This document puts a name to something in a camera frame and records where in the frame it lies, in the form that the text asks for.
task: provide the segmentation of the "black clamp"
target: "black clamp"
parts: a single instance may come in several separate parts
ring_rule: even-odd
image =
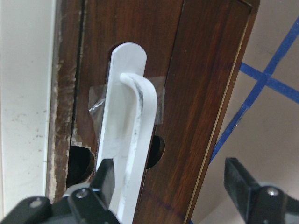
[[[247,224],[299,224],[299,201],[260,186],[236,158],[225,161],[224,186]]]
[[[108,210],[114,185],[113,159],[103,160],[88,188],[54,204],[46,197],[26,198],[0,224],[119,224]]]

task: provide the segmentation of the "white door handle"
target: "white door handle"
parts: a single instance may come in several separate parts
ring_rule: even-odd
[[[123,224],[133,221],[157,111],[155,87],[143,77],[146,58],[135,43],[118,46],[107,83],[97,168],[102,159],[114,159],[110,209]]]

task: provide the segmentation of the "blue painter's tape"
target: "blue painter's tape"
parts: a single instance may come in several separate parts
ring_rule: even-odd
[[[297,38],[299,34],[299,17],[293,24],[292,28],[288,32],[288,34],[285,36],[284,40],[280,44],[279,48],[275,52],[275,55],[269,62],[268,66],[265,69],[265,73],[273,74],[274,70],[276,69],[278,63],[281,61],[281,59],[286,55],[288,50],[290,49],[291,45],[294,43],[295,39]]]
[[[214,151],[213,151],[210,163],[212,162],[214,157],[217,155],[217,153],[219,152],[219,150],[221,149],[221,147],[223,146],[225,141],[228,139],[230,134],[233,132],[234,128],[236,127],[236,125],[238,124],[238,122],[240,121],[240,119],[242,118],[244,113],[247,111],[247,109],[248,109],[248,107],[243,104],[241,106],[240,110],[238,111],[238,113],[234,116],[232,121],[229,123],[229,125],[227,126],[227,128],[223,132],[222,136],[220,137],[219,141],[217,142],[217,144],[214,147]]]
[[[246,75],[249,75],[250,77],[254,78],[255,80],[261,79],[261,77],[266,76],[264,73],[250,67],[249,65],[242,63],[240,71],[245,73]],[[279,92],[280,94],[288,97],[292,101],[299,104],[299,91],[293,89],[292,87],[274,79],[269,78],[267,80],[266,86],[270,87],[271,89],[275,90],[276,92]]]
[[[249,65],[242,63],[240,67],[240,71],[245,73],[246,75],[249,75],[250,77],[254,78],[255,80],[259,80],[260,77],[262,77],[264,74]]]
[[[235,117],[232,119],[232,121],[229,123],[227,128],[225,129],[224,133],[220,137],[219,141],[214,147],[214,151],[212,154],[211,161],[215,158],[225,141],[228,139],[228,137],[231,135],[233,129],[238,124],[239,120],[242,118],[244,113],[253,105],[259,94],[262,92],[263,88],[266,85],[273,85],[273,88],[277,88],[282,90],[285,89],[285,94],[292,94],[294,91],[285,88],[282,83],[277,84],[277,82],[274,81],[274,79],[271,78],[273,72],[275,71],[278,63],[281,61],[281,59],[286,55],[287,51],[290,49],[291,45],[294,43],[295,39],[299,35],[299,17],[296,19],[295,23],[293,24],[292,28],[280,44],[279,48],[275,52],[273,58],[270,60],[269,64],[267,65],[264,72],[259,72],[258,70],[251,68],[250,66],[242,63],[241,65],[241,71],[245,74],[253,77],[257,80],[257,83],[253,87],[250,94],[247,96],[246,100],[244,101],[243,105],[241,106],[238,113],[235,115]]]
[[[293,89],[292,87],[287,86],[286,84],[273,78],[268,80],[267,86],[299,104],[299,91]]]

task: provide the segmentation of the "hole in door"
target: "hole in door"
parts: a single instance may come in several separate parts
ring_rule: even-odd
[[[84,182],[93,172],[94,156],[88,148],[70,146],[66,187]]]
[[[165,142],[160,136],[154,135],[151,147],[149,150],[149,159],[146,169],[152,168],[161,159],[165,150]]]

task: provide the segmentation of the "wooden door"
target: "wooden door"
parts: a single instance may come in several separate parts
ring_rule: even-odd
[[[105,84],[112,50],[135,42],[148,55],[144,76],[162,77],[165,98],[163,122],[153,133],[163,140],[164,152],[144,171],[134,223],[188,222],[257,7],[258,0],[58,1],[51,199],[65,190],[69,145],[96,158],[90,89]]]

